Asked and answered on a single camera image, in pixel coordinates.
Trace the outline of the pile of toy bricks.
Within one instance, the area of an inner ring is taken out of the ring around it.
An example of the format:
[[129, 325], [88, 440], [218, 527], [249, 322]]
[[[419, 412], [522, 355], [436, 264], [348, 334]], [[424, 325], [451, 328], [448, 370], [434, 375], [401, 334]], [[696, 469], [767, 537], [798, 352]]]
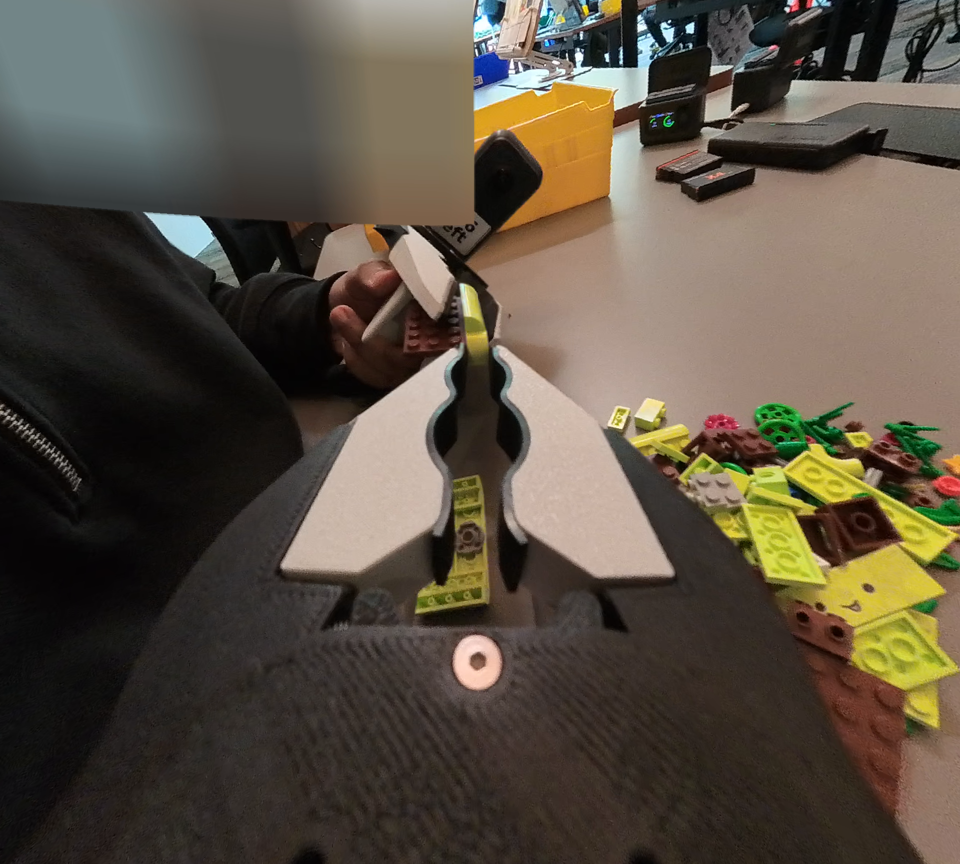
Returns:
[[752, 424], [714, 414], [698, 433], [666, 403], [616, 406], [606, 427], [706, 513], [771, 592], [848, 756], [898, 809], [906, 738], [941, 726], [958, 662], [935, 618], [958, 573], [958, 455], [939, 427], [887, 423], [878, 437], [844, 403], [802, 415], [762, 403]]

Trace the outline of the person's left forearm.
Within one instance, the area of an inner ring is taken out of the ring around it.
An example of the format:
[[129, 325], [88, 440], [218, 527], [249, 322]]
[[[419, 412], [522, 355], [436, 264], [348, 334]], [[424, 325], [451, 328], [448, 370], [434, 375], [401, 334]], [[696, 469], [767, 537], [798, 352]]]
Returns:
[[267, 272], [232, 286], [198, 260], [189, 270], [210, 304], [285, 394], [349, 389], [351, 376], [333, 345], [330, 328], [331, 289], [345, 271], [320, 281]]

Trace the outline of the lime and brown brick assembly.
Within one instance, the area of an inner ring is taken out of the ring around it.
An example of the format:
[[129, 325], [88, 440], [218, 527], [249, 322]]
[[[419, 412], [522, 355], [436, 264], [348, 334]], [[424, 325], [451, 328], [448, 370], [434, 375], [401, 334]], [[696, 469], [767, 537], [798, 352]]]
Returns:
[[454, 287], [439, 318], [430, 317], [415, 300], [406, 306], [402, 318], [403, 353], [420, 365], [438, 360], [447, 352], [462, 353], [454, 378], [462, 411], [469, 415], [484, 410], [489, 385], [491, 345], [484, 295], [473, 284], [461, 282]]

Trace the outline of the black charging case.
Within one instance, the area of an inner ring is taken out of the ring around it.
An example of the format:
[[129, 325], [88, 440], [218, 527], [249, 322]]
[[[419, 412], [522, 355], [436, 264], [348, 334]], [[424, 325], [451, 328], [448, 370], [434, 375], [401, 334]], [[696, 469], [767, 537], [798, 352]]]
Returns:
[[712, 61], [710, 48], [701, 45], [663, 55], [651, 63], [647, 94], [638, 117], [642, 146], [699, 138]]

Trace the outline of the long lime green plate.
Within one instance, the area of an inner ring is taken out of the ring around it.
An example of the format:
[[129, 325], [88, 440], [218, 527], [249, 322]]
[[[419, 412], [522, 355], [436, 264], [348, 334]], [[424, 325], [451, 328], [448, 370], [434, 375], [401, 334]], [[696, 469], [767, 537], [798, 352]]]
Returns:
[[479, 475], [453, 482], [454, 553], [444, 584], [432, 583], [416, 597], [417, 618], [435, 617], [490, 601], [490, 569], [485, 496]]

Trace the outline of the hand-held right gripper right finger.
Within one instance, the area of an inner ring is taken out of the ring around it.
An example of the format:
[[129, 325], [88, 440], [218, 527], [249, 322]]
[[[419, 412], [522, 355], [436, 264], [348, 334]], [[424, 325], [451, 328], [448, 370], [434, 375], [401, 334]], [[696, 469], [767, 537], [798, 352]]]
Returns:
[[502, 345], [490, 352], [490, 389], [509, 460], [497, 532], [506, 588], [555, 603], [571, 591], [672, 581], [616, 436]]

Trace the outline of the yellow plastic bin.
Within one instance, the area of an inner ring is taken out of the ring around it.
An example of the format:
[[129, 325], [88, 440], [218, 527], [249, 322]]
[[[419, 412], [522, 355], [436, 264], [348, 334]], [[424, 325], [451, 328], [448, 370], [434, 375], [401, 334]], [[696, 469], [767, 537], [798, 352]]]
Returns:
[[558, 82], [551, 90], [525, 90], [474, 111], [475, 148], [491, 133], [510, 130], [543, 172], [536, 194], [503, 231], [609, 196], [615, 95], [612, 89]]

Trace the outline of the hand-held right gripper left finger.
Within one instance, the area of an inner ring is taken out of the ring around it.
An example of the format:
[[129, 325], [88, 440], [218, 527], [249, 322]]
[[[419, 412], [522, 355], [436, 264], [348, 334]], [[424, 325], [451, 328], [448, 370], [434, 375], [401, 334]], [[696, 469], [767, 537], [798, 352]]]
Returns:
[[351, 424], [284, 554], [289, 579], [416, 595], [454, 556], [453, 479], [466, 347], [447, 350]]

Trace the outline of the flat black power bank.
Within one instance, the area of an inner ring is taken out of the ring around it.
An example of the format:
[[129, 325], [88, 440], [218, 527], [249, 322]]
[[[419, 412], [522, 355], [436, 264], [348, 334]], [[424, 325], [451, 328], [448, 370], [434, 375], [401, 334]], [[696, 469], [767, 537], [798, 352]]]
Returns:
[[888, 129], [856, 122], [752, 121], [712, 138], [706, 150], [728, 162], [823, 170], [854, 154], [877, 154]]

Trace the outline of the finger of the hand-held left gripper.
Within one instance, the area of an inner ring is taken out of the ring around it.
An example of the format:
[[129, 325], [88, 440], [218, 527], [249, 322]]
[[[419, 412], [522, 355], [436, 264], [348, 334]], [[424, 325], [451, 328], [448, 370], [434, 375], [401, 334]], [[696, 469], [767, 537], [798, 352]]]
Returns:
[[420, 234], [401, 234], [390, 247], [389, 261], [421, 309], [438, 321], [455, 284], [440, 252]]
[[485, 282], [474, 280], [473, 286], [477, 291], [488, 342], [498, 343], [501, 337], [501, 306]]

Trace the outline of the person's left hand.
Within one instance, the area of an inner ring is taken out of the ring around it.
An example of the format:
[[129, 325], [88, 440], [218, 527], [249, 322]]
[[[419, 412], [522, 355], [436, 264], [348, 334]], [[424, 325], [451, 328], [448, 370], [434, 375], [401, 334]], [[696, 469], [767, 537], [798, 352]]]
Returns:
[[402, 346], [380, 335], [364, 339], [369, 323], [399, 288], [401, 278], [384, 260], [369, 260], [345, 272], [330, 286], [330, 328], [334, 350], [360, 382], [389, 390], [411, 378], [421, 363]]

